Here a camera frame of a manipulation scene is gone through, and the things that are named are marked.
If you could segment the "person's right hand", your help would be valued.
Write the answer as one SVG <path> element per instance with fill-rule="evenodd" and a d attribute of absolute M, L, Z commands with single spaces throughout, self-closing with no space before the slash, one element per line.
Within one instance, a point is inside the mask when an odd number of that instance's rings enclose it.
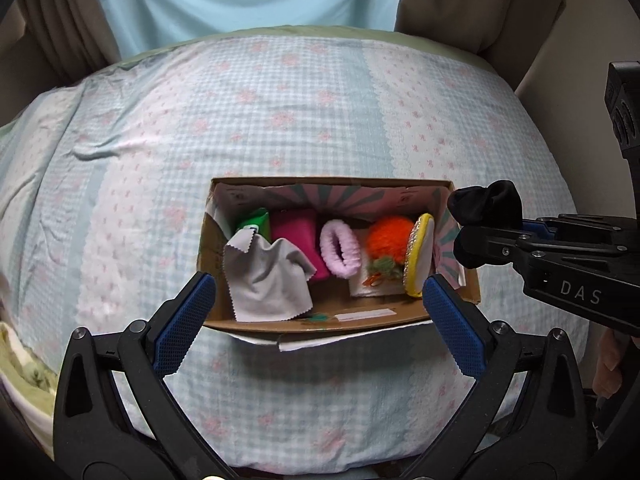
<path fill-rule="evenodd" d="M 609 399 L 620 390 L 623 378 L 617 367 L 623 354 L 623 345 L 616 339 L 614 332 L 607 328 L 600 338 L 596 371 L 592 381 L 592 390 L 597 396 Z"/>

